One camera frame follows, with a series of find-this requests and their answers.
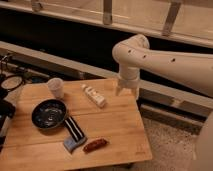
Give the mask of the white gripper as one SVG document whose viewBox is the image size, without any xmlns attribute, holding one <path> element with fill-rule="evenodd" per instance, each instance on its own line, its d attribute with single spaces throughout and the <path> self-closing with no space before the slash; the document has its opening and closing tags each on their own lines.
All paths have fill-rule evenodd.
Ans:
<svg viewBox="0 0 213 171">
<path fill-rule="evenodd" d="M 136 100 L 139 98 L 139 85 L 140 79 L 138 77 L 134 79 L 127 79 L 121 76 L 118 76 L 117 87 L 115 90 L 115 95 L 118 96 L 123 88 L 132 89 L 131 92 Z"/>
</svg>

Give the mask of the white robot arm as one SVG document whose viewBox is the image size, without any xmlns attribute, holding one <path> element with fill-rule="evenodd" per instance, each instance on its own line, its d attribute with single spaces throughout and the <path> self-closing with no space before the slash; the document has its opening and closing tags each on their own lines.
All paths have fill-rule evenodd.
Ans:
<svg viewBox="0 0 213 171">
<path fill-rule="evenodd" d="M 148 39 L 138 34 L 117 43 L 112 56 L 119 64 L 117 95 L 126 88 L 138 97 L 143 69 L 213 99 L 213 54 L 150 50 Z M 188 171 L 213 171 L 213 113 L 200 131 Z"/>
</svg>

